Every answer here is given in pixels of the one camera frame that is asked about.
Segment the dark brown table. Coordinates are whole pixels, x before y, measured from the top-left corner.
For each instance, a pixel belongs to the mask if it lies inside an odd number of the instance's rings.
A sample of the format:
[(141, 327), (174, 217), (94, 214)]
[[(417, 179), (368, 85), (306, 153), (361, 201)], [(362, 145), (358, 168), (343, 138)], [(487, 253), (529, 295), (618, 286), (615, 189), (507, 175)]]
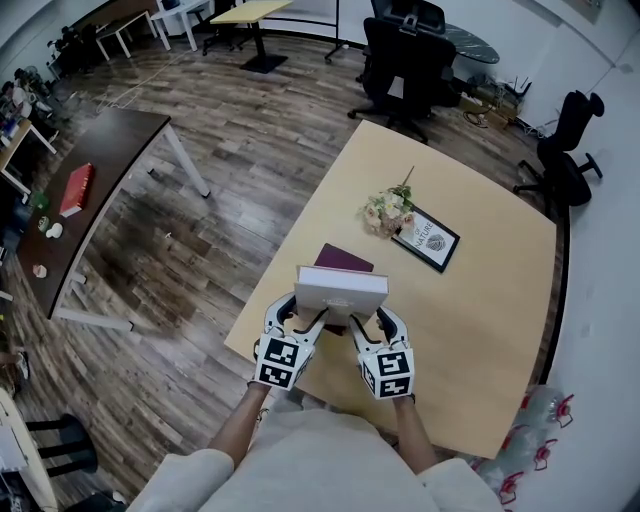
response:
[[(167, 141), (200, 195), (204, 198), (210, 195), (208, 185), (170, 121), (167, 115), (107, 108), (90, 123), (50, 179), (45, 189), (50, 208), (45, 215), (53, 222), (61, 222), (63, 233), (59, 239), (48, 239), (38, 228), (40, 215), (34, 213), (17, 249), (17, 260), (36, 304), (47, 319), (64, 319), (124, 332), (133, 330), (134, 325), (129, 320), (67, 308), (63, 301), (74, 282), (86, 281), (77, 267), (125, 179), (161, 139)], [(94, 165), (95, 173), (85, 207), (71, 217), (63, 218), (59, 209), (69, 175), (86, 163)], [(47, 268), (46, 278), (38, 279), (32, 273), (32, 267), (37, 264)]]

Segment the whiteboard on black stand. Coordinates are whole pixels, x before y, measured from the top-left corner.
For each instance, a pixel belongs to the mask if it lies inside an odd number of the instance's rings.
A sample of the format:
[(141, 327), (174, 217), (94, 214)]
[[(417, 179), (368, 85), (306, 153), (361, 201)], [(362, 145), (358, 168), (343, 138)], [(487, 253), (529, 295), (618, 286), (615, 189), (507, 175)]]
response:
[(271, 14), (264, 18), (265, 21), (274, 21), (282, 23), (297, 23), (302, 25), (318, 26), (333, 30), (333, 36), (329, 38), (332, 43), (332, 49), (324, 55), (324, 62), (327, 65), (333, 63), (333, 57), (340, 52), (347, 41), (340, 37), (340, 18), (341, 18), (341, 0), (332, 0), (332, 14), (325, 16), (324, 14), (314, 14), (308, 11), (291, 11), (285, 15)]

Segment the person's beige shirt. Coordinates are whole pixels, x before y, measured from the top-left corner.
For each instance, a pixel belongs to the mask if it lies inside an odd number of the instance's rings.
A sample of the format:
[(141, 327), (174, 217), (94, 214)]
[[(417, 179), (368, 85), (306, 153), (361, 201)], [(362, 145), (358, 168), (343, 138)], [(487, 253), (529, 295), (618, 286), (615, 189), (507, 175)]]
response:
[(503, 512), (463, 460), (419, 474), (365, 420), (270, 412), (240, 464), (214, 449), (170, 454), (127, 512)]

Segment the person's left forearm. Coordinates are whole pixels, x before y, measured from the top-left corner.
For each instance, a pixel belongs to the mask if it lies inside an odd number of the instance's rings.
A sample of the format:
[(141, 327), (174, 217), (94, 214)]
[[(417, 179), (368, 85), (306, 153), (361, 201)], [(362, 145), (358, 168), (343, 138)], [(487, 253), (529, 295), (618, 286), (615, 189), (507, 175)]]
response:
[(241, 400), (210, 441), (208, 447), (228, 455), (237, 469), (246, 456), (257, 420), (270, 391), (265, 384), (251, 381)]

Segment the maroon book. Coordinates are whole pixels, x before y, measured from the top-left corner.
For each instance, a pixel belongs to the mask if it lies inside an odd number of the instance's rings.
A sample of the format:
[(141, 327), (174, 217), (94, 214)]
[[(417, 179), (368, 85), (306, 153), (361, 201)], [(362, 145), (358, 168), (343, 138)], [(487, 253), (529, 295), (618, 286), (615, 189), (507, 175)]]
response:
[(329, 243), (323, 245), (313, 265), (359, 272), (372, 272), (374, 269), (374, 265), (367, 260)]

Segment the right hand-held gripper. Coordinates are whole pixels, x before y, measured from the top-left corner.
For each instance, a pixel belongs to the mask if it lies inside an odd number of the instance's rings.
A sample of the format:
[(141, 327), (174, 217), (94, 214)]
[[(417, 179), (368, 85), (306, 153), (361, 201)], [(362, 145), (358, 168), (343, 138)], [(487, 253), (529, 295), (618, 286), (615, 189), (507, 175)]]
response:
[(360, 320), (350, 315), (348, 326), (357, 350), (360, 375), (376, 400), (413, 394), (415, 364), (404, 321), (391, 309), (376, 311), (377, 323), (388, 344), (372, 340)]

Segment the black stool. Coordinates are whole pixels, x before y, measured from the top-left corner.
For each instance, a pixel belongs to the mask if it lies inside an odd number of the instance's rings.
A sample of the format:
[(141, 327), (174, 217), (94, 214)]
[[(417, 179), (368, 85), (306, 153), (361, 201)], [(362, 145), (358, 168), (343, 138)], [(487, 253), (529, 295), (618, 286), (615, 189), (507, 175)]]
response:
[(27, 431), (34, 433), (50, 432), (57, 443), (51, 446), (36, 444), (36, 453), (45, 462), (49, 459), (66, 457), (68, 461), (46, 468), (47, 476), (59, 477), (75, 472), (94, 474), (99, 467), (98, 454), (89, 432), (74, 415), (65, 413), (55, 420), (27, 421)]

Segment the black picture frame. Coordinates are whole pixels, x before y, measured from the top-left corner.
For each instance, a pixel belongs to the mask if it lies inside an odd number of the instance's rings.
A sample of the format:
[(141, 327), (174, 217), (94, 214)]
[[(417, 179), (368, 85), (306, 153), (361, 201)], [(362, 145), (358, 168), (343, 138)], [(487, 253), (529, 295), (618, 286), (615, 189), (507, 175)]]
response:
[(410, 213), (412, 222), (399, 228), (391, 240), (437, 272), (443, 273), (460, 236), (416, 206), (411, 208)]

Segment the grey book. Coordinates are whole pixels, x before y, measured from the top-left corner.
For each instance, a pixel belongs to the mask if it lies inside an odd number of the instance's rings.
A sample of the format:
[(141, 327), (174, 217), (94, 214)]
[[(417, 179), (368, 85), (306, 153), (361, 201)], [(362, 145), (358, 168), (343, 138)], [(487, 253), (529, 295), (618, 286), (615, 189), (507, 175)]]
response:
[(347, 326), (351, 315), (368, 321), (389, 294), (385, 275), (370, 272), (299, 266), (294, 284), (297, 313), (311, 320), (327, 309), (327, 325)]

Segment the white table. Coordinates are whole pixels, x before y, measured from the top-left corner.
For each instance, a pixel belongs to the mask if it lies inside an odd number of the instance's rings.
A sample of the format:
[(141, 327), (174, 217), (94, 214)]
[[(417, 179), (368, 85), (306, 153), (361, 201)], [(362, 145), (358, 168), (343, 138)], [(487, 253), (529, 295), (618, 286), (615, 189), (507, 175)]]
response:
[(166, 36), (164, 22), (166, 19), (174, 16), (180, 17), (191, 50), (193, 52), (198, 50), (197, 43), (192, 32), (192, 25), (188, 18), (188, 13), (196, 8), (204, 6), (205, 4), (208, 5), (210, 13), (213, 13), (215, 0), (180, 0), (180, 3), (176, 7), (169, 10), (160, 9), (150, 17), (150, 20), (152, 21), (166, 51), (170, 51), (171, 46)]

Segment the black mesh office chair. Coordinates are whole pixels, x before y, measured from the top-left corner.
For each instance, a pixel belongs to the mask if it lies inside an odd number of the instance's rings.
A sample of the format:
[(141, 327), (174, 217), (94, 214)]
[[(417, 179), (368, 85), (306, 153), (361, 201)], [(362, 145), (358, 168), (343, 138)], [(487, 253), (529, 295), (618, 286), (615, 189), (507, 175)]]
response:
[(428, 0), (372, 0), (374, 15), (363, 22), (368, 56), (361, 84), (370, 104), (347, 112), (386, 118), (426, 144), (418, 126), (433, 106), (457, 103), (451, 87), (457, 51), (444, 37), (444, 10)]

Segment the round dark marble table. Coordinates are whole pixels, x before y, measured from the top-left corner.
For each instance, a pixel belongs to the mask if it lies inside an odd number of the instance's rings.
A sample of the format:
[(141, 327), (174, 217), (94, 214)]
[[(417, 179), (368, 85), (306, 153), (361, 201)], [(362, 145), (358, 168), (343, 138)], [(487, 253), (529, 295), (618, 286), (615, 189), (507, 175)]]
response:
[(465, 58), (491, 65), (500, 61), (498, 52), (491, 45), (456, 25), (446, 23), (444, 37), (453, 43), (456, 52)]

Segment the red book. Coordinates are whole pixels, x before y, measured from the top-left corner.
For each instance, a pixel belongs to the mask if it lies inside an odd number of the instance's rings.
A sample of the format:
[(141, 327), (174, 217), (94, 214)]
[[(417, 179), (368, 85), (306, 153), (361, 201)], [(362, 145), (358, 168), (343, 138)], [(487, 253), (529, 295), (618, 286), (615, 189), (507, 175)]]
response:
[(84, 209), (94, 173), (94, 165), (86, 163), (69, 175), (59, 209), (61, 217), (68, 218)]

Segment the black router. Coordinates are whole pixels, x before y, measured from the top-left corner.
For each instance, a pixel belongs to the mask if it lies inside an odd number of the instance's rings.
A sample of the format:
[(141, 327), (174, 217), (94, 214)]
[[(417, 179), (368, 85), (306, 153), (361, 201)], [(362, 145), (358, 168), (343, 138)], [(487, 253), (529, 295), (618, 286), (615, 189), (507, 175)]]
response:
[(506, 82), (504, 84), (504, 88), (515, 101), (521, 101), (529, 91), (531, 85), (532, 82), (529, 77), (526, 77), (522, 82), (519, 82), (519, 77), (516, 76), (512, 82)]

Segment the person's right forearm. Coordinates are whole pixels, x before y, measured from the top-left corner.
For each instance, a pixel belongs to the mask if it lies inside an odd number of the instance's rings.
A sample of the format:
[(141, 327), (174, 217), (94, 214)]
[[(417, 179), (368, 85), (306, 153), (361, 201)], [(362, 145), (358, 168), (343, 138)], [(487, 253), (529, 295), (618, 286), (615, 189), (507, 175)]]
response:
[(438, 463), (436, 452), (410, 396), (393, 399), (397, 422), (398, 453), (415, 473)]

